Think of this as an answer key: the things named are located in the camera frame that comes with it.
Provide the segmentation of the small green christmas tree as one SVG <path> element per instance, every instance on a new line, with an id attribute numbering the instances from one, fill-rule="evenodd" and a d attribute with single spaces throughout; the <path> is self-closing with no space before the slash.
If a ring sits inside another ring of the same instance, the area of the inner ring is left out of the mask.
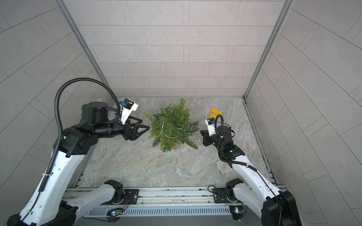
<path id="1" fill-rule="evenodd" d="M 199 122 L 190 121 L 191 110 L 185 107 L 185 103 L 186 100 L 181 98 L 179 103 L 169 104 L 153 116 L 144 113 L 151 123 L 149 138 L 153 139 L 153 147 L 160 147 L 164 153 L 183 144 L 195 150 L 199 148 L 192 140 L 199 130 Z"/>

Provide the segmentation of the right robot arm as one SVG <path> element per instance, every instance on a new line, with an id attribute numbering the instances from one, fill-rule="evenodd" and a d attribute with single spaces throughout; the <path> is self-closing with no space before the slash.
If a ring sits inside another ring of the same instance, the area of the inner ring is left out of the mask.
<path id="1" fill-rule="evenodd" d="M 300 226 L 296 200 L 288 190 L 282 191 L 269 182 L 249 161 L 245 153 L 233 143 L 232 131 L 227 126 L 201 130 L 203 145 L 217 148 L 220 160 L 241 178 L 226 184 L 227 197 L 240 201 L 252 210 L 264 226 Z"/>

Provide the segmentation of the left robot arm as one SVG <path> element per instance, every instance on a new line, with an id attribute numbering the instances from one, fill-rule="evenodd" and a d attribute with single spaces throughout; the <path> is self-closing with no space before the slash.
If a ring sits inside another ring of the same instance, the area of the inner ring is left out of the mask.
<path id="1" fill-rule="evenodd" d="M 110 202 L 126 202 L 123 185 L 115 180 L 106 181 L 86 195 L 69 201 L 63 200 L 66 188 L 78 165 L 92 146 L 100 138 L 121 135 L 125 140 L 136 140 L 147 132 L 149 126 L 131 116 L 138 105 L 128 99 L 118 104 L 120 119 L 108 119 L 110 107 L 105 102 L 91 102 L 83 105 L 79 124 L 61 130 L 50 161 L 50 169 L 45 172 L 38 185 L 38 191 L 18 214 L 7 221 L 8 226 L 72 226 L 80 217 L 95 207 Z"/>

